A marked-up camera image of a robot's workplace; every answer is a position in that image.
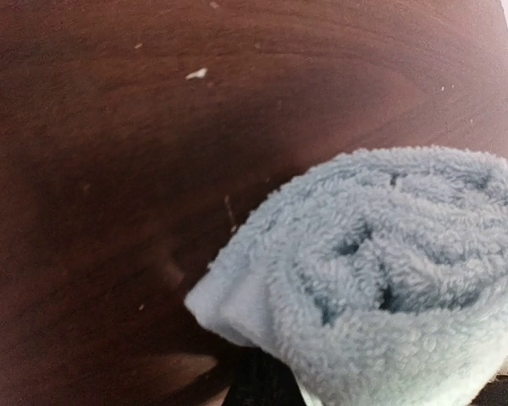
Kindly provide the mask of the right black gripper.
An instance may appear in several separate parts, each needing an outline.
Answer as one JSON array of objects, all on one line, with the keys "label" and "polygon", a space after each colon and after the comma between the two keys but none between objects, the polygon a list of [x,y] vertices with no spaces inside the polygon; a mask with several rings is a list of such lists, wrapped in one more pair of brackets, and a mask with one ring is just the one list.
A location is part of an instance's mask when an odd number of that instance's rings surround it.
[{"label": "right black gripper", "polygon": [[478,405],[508,406],[508,378],[489,383],[478,394]]}]

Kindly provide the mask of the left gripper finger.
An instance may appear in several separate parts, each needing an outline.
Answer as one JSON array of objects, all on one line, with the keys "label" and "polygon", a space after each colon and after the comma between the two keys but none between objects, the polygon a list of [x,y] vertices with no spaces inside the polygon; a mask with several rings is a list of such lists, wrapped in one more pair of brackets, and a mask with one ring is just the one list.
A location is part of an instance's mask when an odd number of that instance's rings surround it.
[{"label": "left gripper finger", "polygon": [[290,368],[258,348],[244,352],[223,406],[301,406]]}]

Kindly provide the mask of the light blue towel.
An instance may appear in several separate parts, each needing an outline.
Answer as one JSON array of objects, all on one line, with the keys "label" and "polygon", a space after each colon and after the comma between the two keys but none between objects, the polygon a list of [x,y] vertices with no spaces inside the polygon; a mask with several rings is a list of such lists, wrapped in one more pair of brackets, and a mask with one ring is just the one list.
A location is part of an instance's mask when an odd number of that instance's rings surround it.
[{"label": "light blue towel", "polygon": [[508,161],[339,155],[272,193],[185,306],[325,405],[468,405],[508,355]]}]

